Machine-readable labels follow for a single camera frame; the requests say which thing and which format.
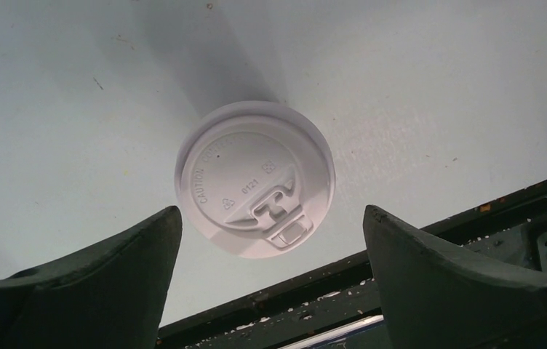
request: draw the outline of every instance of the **white plastic lid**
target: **white plastic lid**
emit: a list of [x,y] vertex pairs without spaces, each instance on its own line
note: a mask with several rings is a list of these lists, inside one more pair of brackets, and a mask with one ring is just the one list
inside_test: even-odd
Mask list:
[[246,258],[302,244],[325,218],[334,188],[321,132],[271,102],[211,112],[182,144],[175,167],[184,215],[211,242]]

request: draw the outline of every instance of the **black mark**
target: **black mark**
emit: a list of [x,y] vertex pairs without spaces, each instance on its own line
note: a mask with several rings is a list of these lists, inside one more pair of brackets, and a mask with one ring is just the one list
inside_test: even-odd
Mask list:
[[94,81],[96,81],[96,84],[98,85],[98,87],[104,91],[104,87],[102,87],[102,85],[100,85],[100,82],[98,82],[98,80],[96,78],[94,78]]

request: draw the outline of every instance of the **white table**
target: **white table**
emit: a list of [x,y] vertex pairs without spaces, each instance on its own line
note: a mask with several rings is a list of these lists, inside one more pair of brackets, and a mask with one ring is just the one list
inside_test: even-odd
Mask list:
[[176,204],[182,139],[237,100],[320,128],[335,200],[270,260],[187,222],[162,325],[362,250],[366,204],[423,226],[547,179],[547,0],[7,4],[0,278]]

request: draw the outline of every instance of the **white surface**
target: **white surface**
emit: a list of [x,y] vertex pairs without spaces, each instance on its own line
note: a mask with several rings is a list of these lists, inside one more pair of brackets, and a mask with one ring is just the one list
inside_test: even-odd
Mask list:
[[321,132],[285,105],[224,105],[185,139],[175,165],[184,217],[212,243],[246,258],[303,244],[323,222],[335,186]]
[[0,6],[0,278],[176,204],[182,139],[237,100],[320,128],[335,200],[279,258],[186,225],[162,324],[358,252],[366,204],[422,226],[547,178],[547,0],[206,2]]

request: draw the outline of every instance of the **black metal frame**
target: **black metal frame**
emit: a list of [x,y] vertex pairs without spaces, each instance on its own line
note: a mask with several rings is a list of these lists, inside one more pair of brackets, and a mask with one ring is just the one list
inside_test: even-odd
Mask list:
[[[547,180],[423,230],[467,244],[546,211],[546,196]],[[280,348],[378,314],[378,289],[363,251],[164,326],[157,348]]]

